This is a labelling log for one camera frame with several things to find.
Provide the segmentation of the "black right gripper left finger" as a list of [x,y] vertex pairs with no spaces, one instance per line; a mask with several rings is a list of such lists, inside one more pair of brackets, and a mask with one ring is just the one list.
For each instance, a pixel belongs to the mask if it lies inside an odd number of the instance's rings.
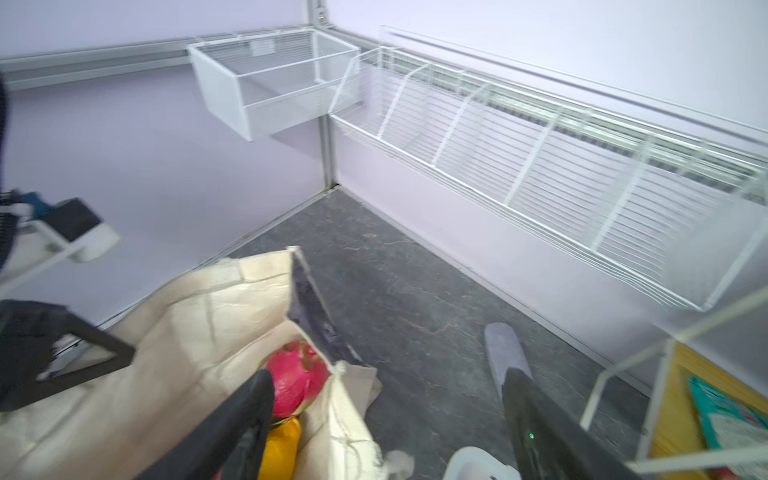
[[255,479],[271,430],[275,388],[259,370],[140,479]]

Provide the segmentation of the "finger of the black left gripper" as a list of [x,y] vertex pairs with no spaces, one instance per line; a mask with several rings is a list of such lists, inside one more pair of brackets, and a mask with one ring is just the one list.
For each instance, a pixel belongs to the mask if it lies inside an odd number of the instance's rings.
[[[44,377],[64,336],[106,350],[110,356],[68,373]],[[62,305],[1,302],[1,410],[12,412],[129,366],[136,349]]]

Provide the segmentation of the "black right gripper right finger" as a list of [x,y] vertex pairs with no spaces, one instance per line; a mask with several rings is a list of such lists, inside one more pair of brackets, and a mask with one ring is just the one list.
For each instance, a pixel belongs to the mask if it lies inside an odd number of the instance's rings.
[[502,403],[523,479],[637,479],[525,372],[510,368]]

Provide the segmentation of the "yellow pear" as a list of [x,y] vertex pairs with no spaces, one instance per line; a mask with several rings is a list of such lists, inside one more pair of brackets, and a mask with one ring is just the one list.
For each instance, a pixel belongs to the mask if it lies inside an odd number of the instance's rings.
[[259,480],[292,479],[302,433],[301,423],[296,417],[287,419],[270,431],[258,474]]

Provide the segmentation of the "cream canvas grocery bag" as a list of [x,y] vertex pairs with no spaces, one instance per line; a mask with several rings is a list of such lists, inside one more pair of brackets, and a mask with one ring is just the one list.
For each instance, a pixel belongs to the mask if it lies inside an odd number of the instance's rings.
[[[104,330],[132,363],[12,412],[1,410],[5,479],[140,479],[285,344],[326,363],[322,391],[295,416],[292,479],[406,479],[414,458],[383,452],[364,416],[381,385],[337,332],[297,247],[226,259],[184,274]],[[107,359],[74,336],[46,376]]]

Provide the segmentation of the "pink dragon fruit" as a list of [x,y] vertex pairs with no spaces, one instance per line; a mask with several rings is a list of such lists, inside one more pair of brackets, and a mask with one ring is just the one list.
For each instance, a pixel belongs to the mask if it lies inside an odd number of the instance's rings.
[[330,377],[324,360],[305,340],[285,344],[260,365],[270,372],[275,390],[273,415],[290,418],[311,405]]

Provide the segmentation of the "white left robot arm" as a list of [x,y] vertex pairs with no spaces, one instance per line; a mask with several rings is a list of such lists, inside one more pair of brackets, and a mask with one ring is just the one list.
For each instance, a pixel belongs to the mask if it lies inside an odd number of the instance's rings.
[[[63,305],[13,300],[9,293],[69,259],[92,261],[120,240],[79,198],[50,205],[38,193],[1,192],[1,409],[12,412],[129,366],[134,346]],[[46,376],[56,344],[74,336],[108,352],[107,359]]]

